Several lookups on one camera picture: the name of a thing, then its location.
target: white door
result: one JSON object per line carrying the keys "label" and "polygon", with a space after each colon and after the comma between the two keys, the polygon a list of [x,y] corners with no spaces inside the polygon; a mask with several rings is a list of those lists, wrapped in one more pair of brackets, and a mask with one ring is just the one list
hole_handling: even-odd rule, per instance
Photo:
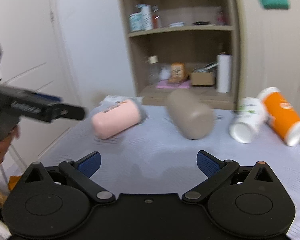
{"label": "white door", "polygon": [[[49,0],[0,0],[2,82],[77,104],[55,39]],[[75,123],[63,119],[45,124],[23,118],[21,138],[13,147],[29,165]]]}

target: pink bottle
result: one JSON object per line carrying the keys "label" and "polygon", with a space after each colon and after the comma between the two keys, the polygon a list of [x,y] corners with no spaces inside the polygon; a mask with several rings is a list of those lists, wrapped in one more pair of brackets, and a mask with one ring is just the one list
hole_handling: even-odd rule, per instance
{"label": "pink bottle", "polygon": [[128,99],[95,114],[92,117],[92,125],[99,138],[107,139],[140,123],[145,116],[141,106]]}

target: shelf board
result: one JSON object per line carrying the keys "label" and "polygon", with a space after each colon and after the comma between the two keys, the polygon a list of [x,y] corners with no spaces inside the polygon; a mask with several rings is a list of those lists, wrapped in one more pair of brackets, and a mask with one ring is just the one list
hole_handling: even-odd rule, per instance
{"label": "shelf board", "polygon": [[[232,93],[218,93],[214,87],[191,87],[191,92],[197,95],[199,100],[212,108],[234,110],[235,102]],[[173,89],[157,89],[155,85],[145,87],[138,96],[144,97],[144,105],[165,106],[167,97]]]}
{"label": "shelf board", "polygon": [[183,26],[183,27],[165,27],[158,28],[149,31],[139,31],[128,33],[128,37],[137,37],[143,35],[149,35],[154,33],[167,33],[167,32],[180,32],[180,31],[233,31],[234,27],[229,25],[195,25],[195,26]]}

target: hand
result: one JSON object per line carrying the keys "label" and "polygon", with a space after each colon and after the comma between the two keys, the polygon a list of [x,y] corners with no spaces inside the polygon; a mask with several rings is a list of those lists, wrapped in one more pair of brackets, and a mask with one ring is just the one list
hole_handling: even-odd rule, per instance
{"label": "hand", "polygon": [[0,164],[3,162],[3,157],[9,149],[11,142],[14,137],[19,138],[19,127],[16,126],[13,130],[9,133],[7,137],[5,137],[2,141],[0,141]]}

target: black handheld device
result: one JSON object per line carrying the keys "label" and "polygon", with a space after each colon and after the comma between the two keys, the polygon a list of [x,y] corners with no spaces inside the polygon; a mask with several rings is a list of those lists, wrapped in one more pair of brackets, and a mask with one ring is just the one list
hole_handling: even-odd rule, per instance
{"label": "black handheld device", "polygon": [[100,163],[98,152],[55,167],[32,163],[3,206],[10,240],[289,239],[295,206],[266,162],[239,166],[200,151],[197,164],[208,179],[181,199],[176,193],[116,199],[89,179]]}
{"label": "black handheld device", "polygon": [[51,95],[0,85],[0,141],[18,124],[21,116],[43,122],[58,118],[84,119],[84,108],[63,104],[61,100]]}

